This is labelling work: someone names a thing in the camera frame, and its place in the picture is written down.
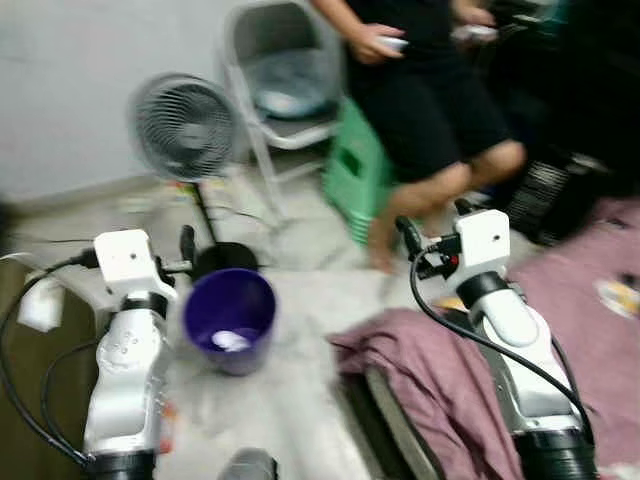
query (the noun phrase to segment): fan grille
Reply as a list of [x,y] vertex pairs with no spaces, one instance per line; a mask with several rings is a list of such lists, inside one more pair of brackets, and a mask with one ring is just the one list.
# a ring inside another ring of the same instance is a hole
[[219,174],[233,156],[233,111],[204,80],[151,82],[135,102],[134,122],[145,160],[163,176],[196,181]]

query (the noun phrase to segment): fan stand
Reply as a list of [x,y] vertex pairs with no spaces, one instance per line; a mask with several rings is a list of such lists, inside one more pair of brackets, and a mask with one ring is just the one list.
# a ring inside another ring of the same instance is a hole
[[245,245],[235,242],[219,242],[213,223],[209,218],[207,205],[204,202],[202,189],[199,183],[192,183],[196,206],[200,211],[202,220],[207,227],[212,246],[205,248],[196,255],[191,273],[192,280],[197,280],[208,273],[222,270],[224,268],[244,268],[258,271],[260,266],[256,255]]

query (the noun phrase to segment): black shorts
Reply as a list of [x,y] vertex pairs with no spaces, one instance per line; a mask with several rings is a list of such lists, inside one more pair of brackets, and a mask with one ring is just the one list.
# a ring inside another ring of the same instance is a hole
[[407,52],[380,66],[350,57],[348,80],[399,181],[425,179],[509,139],[500,112],[453,45]]

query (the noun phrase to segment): hand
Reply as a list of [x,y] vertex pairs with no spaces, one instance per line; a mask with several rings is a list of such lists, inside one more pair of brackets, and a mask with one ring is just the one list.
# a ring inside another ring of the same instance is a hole
[[478,7],[460,7],[456,9],[456,17],[464,25],[484,25],[494,27],[496,21],[488,10]]
[[401,37],[402,30],[372,23],[362,25],[362,27],[349,38],[349,44],[356,59],[365,65],[377,65],[389,58],[402,58],[404,55],[396,52],[392,48],[380,43],[377,37],[385,35],[387,37]]

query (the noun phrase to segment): white wall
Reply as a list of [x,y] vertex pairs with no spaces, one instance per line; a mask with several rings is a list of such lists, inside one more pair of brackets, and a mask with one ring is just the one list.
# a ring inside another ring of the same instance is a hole
[[215,46],[247,0],[0,0],[0,196],[144,174],[129,95],[180,71],[222,81]]

